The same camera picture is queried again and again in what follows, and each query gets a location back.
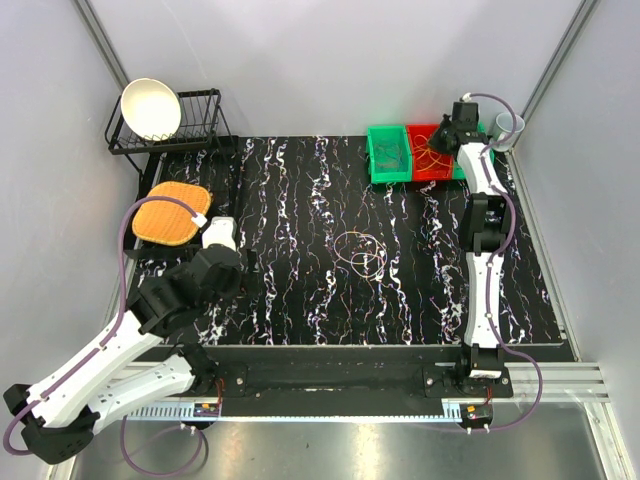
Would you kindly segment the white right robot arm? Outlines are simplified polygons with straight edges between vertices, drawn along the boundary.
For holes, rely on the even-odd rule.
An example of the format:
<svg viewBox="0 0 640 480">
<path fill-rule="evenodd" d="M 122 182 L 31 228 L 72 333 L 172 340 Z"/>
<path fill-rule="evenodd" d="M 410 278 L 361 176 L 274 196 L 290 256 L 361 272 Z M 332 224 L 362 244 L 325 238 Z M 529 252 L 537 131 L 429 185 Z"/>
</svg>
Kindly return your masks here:
<svg viewBox="0 0 640 480">
<path fill-rule="evenodd" d="M 496 173 L 488 139 L 478 130 L 478 123 L 478 104 L 458 100 L 429 140 L 432 149 L 454 157 L 469 189 L 458 232 L 469 273 L 467 326 L 456 364 L 443 374 L 443 389 L 463 397 L 509 398 L 513 390 L 499 330 L 499 304 L 515 207 Z"/>
</svg>

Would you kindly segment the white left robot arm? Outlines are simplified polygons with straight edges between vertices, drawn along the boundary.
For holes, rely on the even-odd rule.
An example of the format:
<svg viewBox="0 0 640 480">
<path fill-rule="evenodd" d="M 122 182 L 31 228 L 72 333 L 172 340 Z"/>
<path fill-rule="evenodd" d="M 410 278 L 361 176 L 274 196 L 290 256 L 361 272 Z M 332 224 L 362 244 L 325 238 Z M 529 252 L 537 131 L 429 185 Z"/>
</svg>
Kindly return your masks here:
<svg viewBox="0 0 640 480">
<path fill-rule="evenodd" d="M 14 384 L 4 392 L 13 416 L 3 435 L 4 449 L 55 465 L 140 407 L 173 395 L 219 390 L 218 369 L 197 344 L 183 344 L 127 379 L 114 378 L 140 355 L 194 324 L 206 304 L 253 294 L 257 281 L 257 252 L 240 254 L 222 244 L 145 279 L 104 330 L 62 367 L 36 384 Z"/>
</svg>

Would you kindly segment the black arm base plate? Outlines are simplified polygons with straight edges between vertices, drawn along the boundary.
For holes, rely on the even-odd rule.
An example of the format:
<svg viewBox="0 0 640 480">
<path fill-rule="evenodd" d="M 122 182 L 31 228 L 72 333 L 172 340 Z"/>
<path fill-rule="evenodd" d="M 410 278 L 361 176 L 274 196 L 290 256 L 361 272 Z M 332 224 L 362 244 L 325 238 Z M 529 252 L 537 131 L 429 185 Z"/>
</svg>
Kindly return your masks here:
<svg viewBox="0 0 640 480">
<path fill-rule="evenodd" d="M 459 346 L 216 346 L 224 418 L 407 420 L 465 403 L 513 397 L 510 374 L 467 379 Z"/>
</svg>

